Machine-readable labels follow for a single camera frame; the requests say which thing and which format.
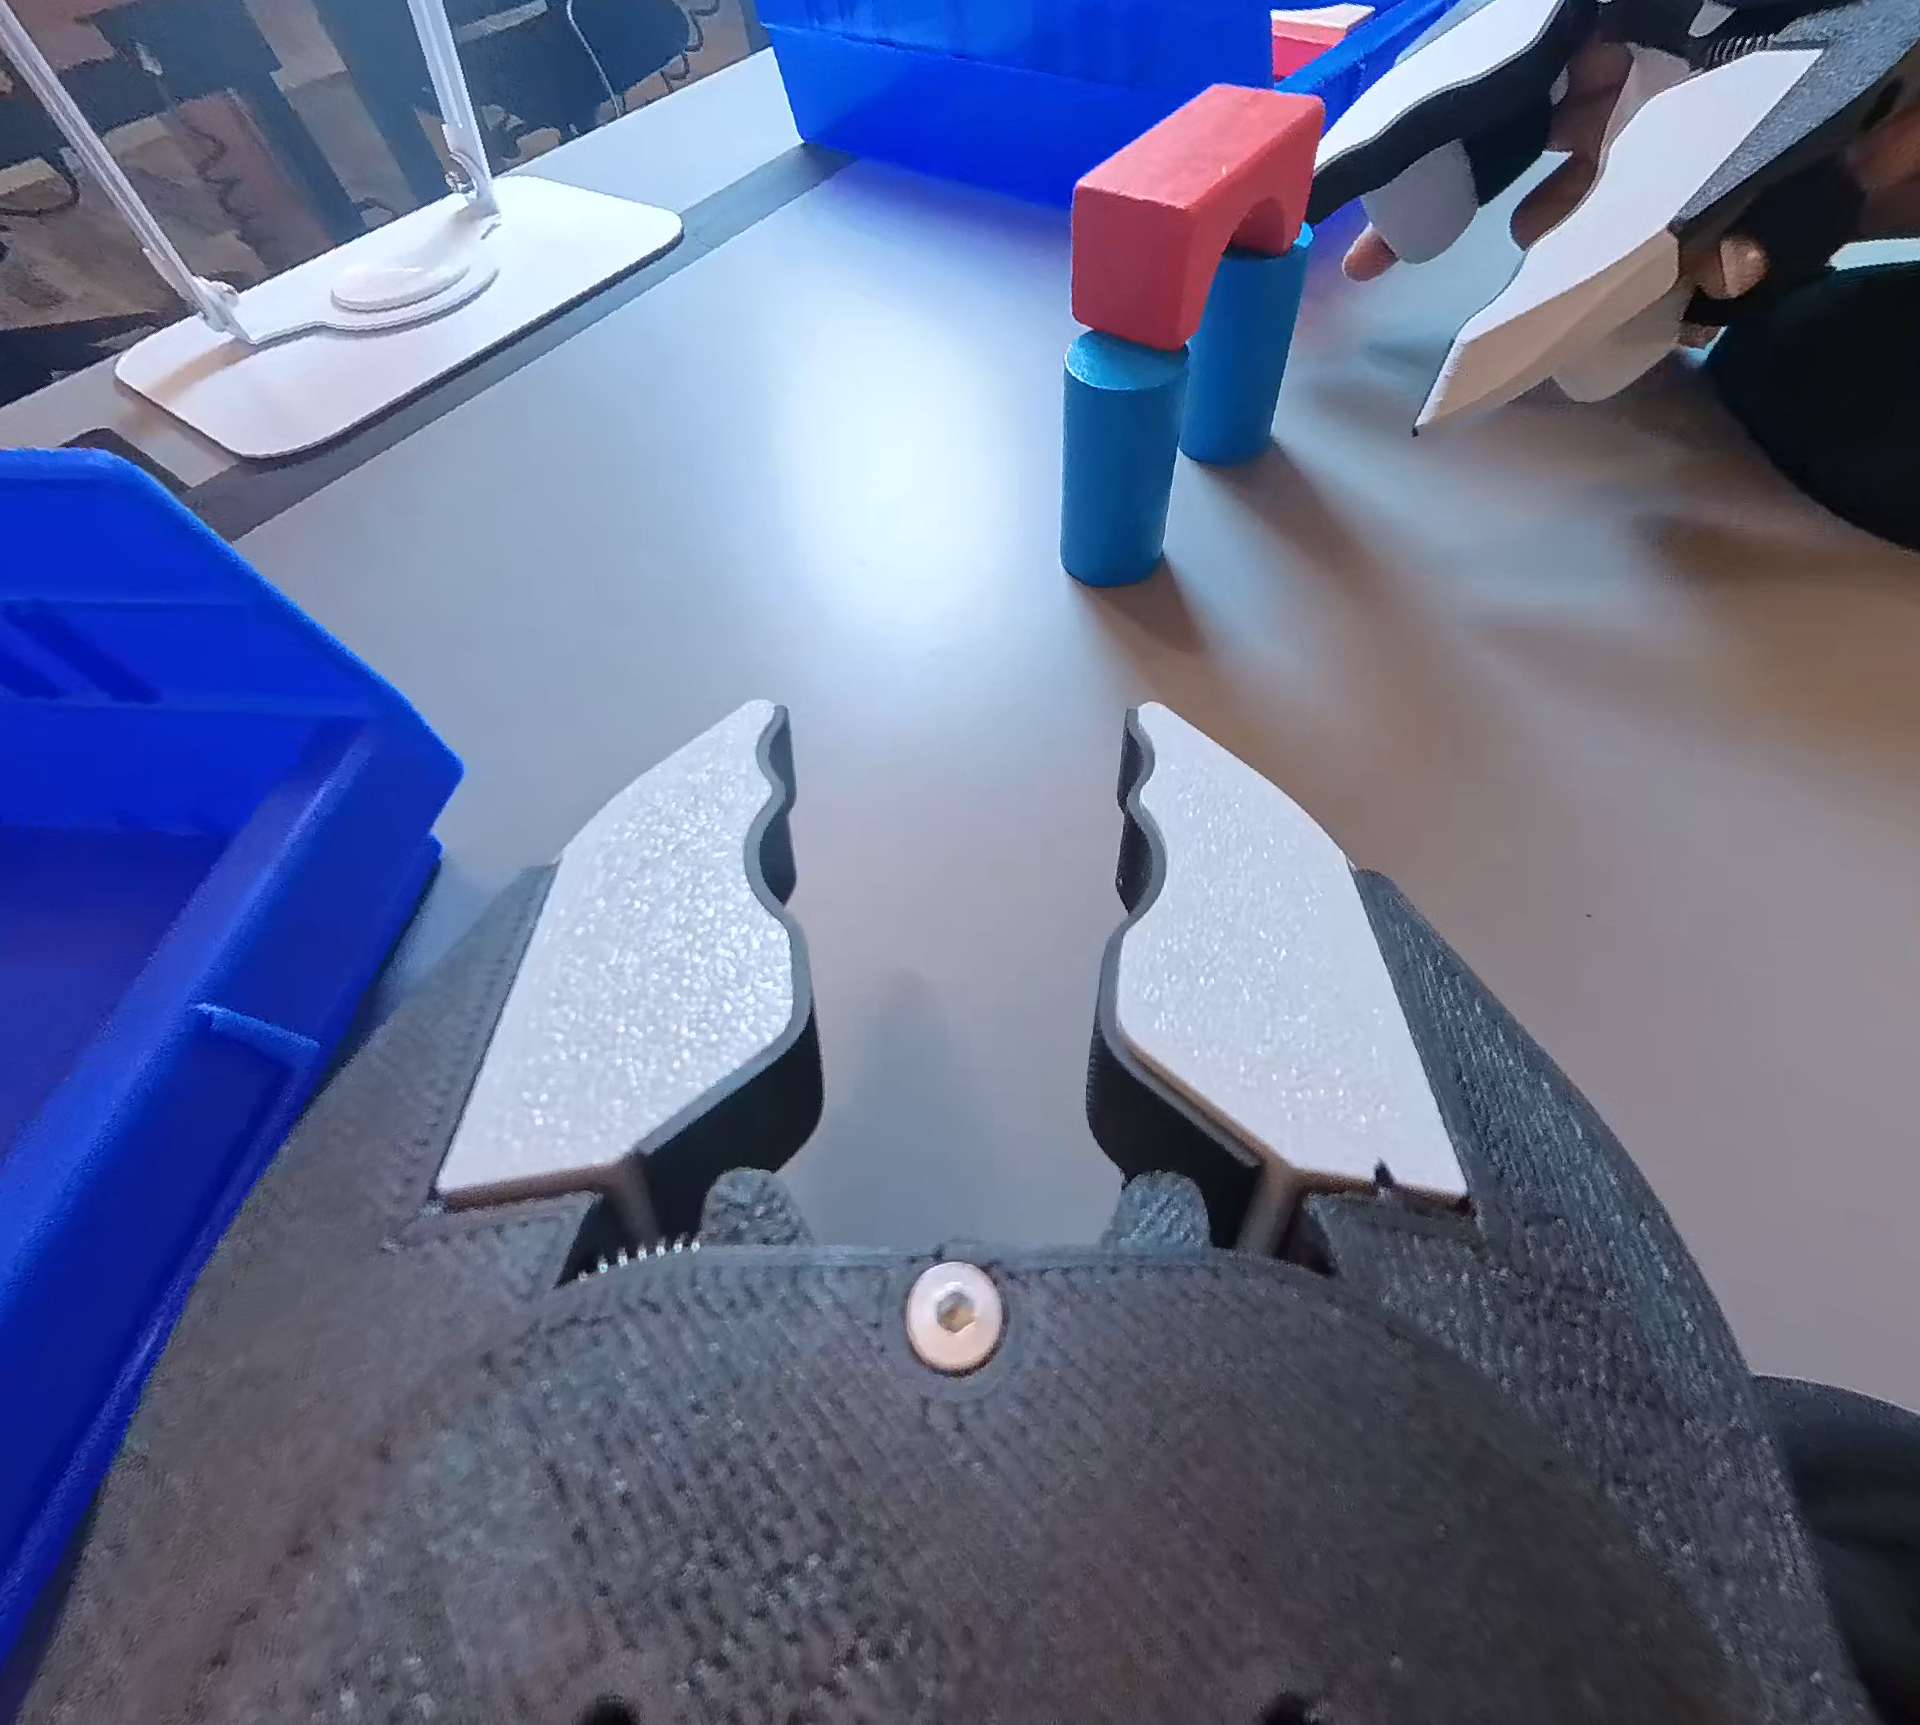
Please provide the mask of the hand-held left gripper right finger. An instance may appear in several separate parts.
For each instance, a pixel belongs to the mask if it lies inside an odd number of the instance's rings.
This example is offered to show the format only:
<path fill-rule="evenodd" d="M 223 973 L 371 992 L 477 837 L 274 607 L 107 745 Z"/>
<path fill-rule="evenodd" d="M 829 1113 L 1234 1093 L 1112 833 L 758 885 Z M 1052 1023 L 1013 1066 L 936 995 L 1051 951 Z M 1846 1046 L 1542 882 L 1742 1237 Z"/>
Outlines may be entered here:
<path fill-rule="evenodd" d="M 1178 1176 L 1220 1249 L 1284 1253 L 1307 1201 L 1464 1218 L 1471 1180 L 1362 877 L 1167 704 L 1122 721 L 1117 894 L 1087 1074 L 1130 1184 Z"/>

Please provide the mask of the black wrist rest pad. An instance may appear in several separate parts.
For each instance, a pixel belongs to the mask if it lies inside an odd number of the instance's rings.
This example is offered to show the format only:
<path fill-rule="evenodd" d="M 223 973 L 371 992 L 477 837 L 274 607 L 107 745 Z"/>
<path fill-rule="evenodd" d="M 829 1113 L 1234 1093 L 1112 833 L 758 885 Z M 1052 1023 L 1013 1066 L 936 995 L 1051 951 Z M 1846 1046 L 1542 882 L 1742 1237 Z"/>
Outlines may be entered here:
<path fill-rule="evenodd" d="M 1735 320 L 1706 362 L 1725 409 L 1800 492 L 1919 548 L 1919 264 L 1826 270 Z"/>
<path fill-rule="evenodd" d="M 1919 1719 L 1919 1419 L 1841 1386 L 1760 1377 L 1838 1633 L 1883 1721 Z"/>

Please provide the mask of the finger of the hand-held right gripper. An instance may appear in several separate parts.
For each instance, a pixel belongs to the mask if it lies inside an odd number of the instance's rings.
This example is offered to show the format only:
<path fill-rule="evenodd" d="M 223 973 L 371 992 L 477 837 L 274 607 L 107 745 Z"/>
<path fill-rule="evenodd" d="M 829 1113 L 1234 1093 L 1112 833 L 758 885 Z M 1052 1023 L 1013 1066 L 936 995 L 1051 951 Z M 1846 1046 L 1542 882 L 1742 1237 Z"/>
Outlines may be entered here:
<path fill-rule="evenodd" d="M 1459 332 L 1416 432 L 1545 380 L 1599 403 L 1672 353 L 1690 302 L 1677 223 L 1820 55 L 1756 51 L 1694 72 L 1671 53 L 1632 46 L 1592 187 Z"/>
<path fill-rule="evenodd" d="M 1486 0 L 1429 32 L 1323 138 L 1313 225 L 1362 202 L 1398 261 L 1440 257 L 1542 149 L 1591 19 L 1592 0 Z"/>

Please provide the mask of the red wooden arch block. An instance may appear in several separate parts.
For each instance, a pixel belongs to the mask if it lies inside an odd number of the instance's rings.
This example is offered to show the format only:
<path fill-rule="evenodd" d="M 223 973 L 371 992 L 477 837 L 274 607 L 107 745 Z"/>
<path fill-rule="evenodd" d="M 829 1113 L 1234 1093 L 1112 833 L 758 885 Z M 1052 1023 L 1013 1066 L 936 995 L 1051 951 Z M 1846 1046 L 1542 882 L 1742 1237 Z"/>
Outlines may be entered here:
<path fill-rule="evenodd" d="M 1299 243 L 1327 117 L 1316 96 L 1219 83 L 1092 169 L 1071 201 L 1072 317 L 1187 346 L 1226 255 Z"/>

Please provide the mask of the white document stand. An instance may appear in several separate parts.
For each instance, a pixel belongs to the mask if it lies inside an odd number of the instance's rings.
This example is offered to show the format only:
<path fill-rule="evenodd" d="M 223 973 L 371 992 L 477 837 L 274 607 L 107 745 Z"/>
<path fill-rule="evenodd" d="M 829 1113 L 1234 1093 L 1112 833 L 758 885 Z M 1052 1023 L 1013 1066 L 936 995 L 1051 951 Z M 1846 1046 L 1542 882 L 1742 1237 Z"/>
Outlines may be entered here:
<path fill-rule="evenodd" d="M 682 219 L 659 204 L 496 176 L 448 0 L 403 8 L 442 119 L 441 196 L 237 291 L 188 262 L 4 4 L 10 66 L 185 310 L 113 359 L 115 386 L 228 462 L 330 446 L 682 240 Z"/>

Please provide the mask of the teal wooden cylinder block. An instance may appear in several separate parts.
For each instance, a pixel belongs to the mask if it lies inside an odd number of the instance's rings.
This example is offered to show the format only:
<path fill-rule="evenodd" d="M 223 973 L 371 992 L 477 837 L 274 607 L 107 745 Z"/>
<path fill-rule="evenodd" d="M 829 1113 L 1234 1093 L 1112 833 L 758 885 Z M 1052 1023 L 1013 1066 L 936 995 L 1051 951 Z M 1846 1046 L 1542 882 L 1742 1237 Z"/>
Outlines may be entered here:
<path fill-rule="evenodd" d="M 1313 244 L 1303 226 L 1286 253 L 1220 257 L 1189 345 L 1178 446 L 1190 462 L 1245 465 L 1269 451 Z"/>

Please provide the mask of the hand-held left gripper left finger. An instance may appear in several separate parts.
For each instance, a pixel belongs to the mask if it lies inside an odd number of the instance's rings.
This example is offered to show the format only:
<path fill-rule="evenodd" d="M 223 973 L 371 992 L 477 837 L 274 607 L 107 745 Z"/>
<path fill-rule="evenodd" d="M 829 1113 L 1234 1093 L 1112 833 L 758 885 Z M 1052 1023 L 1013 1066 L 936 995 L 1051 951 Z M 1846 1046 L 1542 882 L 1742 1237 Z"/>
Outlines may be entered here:
<path fill-rule="evenodd" d="M 437 1194 L 698 1216 L 823 1117 L 791 715 L 750 701 L 615 794 L 551 869 Z"/>

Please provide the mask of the blue wooden cylinder block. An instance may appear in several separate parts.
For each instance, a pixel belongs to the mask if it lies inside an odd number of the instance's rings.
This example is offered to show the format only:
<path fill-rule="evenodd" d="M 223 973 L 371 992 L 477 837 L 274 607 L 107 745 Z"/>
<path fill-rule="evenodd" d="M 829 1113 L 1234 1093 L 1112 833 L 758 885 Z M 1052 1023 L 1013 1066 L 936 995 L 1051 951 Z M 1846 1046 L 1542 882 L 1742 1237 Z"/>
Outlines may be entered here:
<path fill-rule="evenodd" d="M 1187 400 L 1187 348 L 1095 328 L 1068 346 L 1060 556 L 1077 582 L 1127 586 L 1165 561 Z"/>

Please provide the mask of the black office chair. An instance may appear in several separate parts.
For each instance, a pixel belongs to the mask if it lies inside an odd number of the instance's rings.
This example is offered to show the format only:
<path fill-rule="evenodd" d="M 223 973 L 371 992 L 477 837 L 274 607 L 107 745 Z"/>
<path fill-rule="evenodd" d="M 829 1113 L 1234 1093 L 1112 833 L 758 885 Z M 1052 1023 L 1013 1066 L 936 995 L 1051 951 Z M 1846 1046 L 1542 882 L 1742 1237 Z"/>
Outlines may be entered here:
<path fill-rule="evenodd" d="M 465 44 L 477 98 L 525 129 L 591 130 L 647 79 L 689 56 L 678 0 L 483 0 Z"/>

